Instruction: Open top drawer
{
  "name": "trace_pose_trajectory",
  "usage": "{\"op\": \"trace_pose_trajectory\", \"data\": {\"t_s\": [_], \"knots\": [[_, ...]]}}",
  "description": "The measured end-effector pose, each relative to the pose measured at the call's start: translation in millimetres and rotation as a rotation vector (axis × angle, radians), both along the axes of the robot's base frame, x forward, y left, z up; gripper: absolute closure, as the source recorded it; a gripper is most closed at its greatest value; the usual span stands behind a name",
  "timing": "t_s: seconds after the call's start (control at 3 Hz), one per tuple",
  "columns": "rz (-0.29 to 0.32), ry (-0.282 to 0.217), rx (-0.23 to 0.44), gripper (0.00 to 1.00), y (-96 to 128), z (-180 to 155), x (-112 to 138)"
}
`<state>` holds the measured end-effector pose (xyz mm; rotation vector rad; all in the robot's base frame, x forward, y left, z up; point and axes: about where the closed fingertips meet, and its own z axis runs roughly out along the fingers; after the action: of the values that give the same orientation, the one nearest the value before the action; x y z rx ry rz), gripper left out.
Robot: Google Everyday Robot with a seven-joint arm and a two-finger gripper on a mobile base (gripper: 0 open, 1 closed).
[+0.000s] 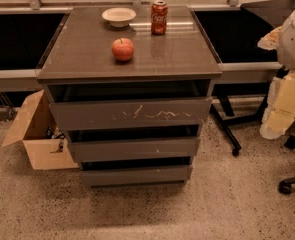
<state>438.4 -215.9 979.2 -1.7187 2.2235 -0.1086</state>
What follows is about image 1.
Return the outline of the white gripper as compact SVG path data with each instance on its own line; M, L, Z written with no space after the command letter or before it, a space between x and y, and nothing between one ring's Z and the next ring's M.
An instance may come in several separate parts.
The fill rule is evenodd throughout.
M259 40L258 47L264 50L276 50L280 31L281 26L266 34ZM287 75L283 80L274 77L267 95L267 107L263 113L260 135L265 139L277 139L284 135L294 122L292 114L295 115L295 73Z

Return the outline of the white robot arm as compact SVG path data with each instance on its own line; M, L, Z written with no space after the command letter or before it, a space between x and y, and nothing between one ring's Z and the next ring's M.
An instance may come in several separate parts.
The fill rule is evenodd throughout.
M269 87L260 135L277 139L295 120L295 10L285 22L262 37L258 47L276 50L278 62L288 70L283 78L274 77Z

